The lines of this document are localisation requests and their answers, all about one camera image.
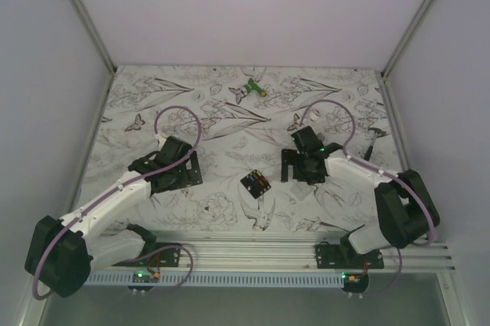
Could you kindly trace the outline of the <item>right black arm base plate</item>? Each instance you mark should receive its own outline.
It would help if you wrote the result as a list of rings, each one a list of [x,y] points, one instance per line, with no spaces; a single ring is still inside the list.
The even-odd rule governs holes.
[[[341,244],[320,242],[315,245],[315,261],[318,269],[383,269],[384,258],[380,250],[358,254]]]

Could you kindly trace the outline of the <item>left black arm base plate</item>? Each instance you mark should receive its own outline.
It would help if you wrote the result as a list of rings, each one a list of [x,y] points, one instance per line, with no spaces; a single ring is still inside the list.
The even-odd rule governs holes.
[[[179,243],[156,243],[155,249],[149,250],[152,253],[158,250],[157,253],[150,257],[139,259],[133,262],[120,262],[119,266],[129,267],[145,267],[149,269],[176,268],[179,265],[181,256],[181,244]]]

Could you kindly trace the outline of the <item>metal pipe elbow fitting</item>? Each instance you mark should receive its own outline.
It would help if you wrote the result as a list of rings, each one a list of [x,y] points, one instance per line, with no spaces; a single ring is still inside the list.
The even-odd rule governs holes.
[[[299,126],[306,127],[314,122],[317,122],[321,118],[321,113],[315,109],[309,109],[305,111],[299,119]]]

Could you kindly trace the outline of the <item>black fuse box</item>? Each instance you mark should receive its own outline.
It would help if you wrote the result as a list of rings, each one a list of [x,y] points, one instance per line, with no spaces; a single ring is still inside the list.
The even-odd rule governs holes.
[[[259,179],[255,179],[255,181],[251,181],[249,177],[253,176],[254,174],[257,174],[259,176]],[[268,182],[268,180],[258,170],[251,171],[249,174],[247,174],[245,177],[243,177],[240,180],[240,183],[243,185],[246,191],[248,191],[247,188],[251,186],[252,189],[251,191],[248,192],[254,199],[258,199],[259,197],[263,196],[271,188],[271,185]]]

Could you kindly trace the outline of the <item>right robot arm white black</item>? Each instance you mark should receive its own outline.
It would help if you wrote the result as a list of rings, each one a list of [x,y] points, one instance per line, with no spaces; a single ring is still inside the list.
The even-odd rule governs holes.
[[[281,181],[292,178],[309,185],[327,178],[347,181],[365,192],[376,206],[377,222],[368,223],[341,238],[339,258],[357,268],[367,253],[384,247],[403,249],[421,236],[432,241],[440,215],[420,174],[386,171],[350,155],[338,143],[323,145],[309,126],[292,134],[294,149],[281,151]]]

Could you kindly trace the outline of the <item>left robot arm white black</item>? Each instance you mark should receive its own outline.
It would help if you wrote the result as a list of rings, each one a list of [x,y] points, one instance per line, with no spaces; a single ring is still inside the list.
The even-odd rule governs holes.
[[[33,296],[43,299],[38,284],[66,298],[77,292],[89,276],[118,264],[151,264],[163,246],[138,224],[128,224],[113,236],[108,226],[126,210],[155,194],[199,185],[202,182],[196,145],[175,137],[162,138],[158,150],[133,161],[122,177],[101,195],[59,219],[46,216],[35,228],[24,269],[33,277]]]

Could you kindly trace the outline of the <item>clear plastic fuse box cover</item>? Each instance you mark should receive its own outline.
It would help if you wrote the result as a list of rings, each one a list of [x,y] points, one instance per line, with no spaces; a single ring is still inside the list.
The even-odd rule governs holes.
[[[293,197],[300,202],[303,202],[313,191],[314,189],[312,186],[307,185],[304,182],[296,182],[290,188]]]

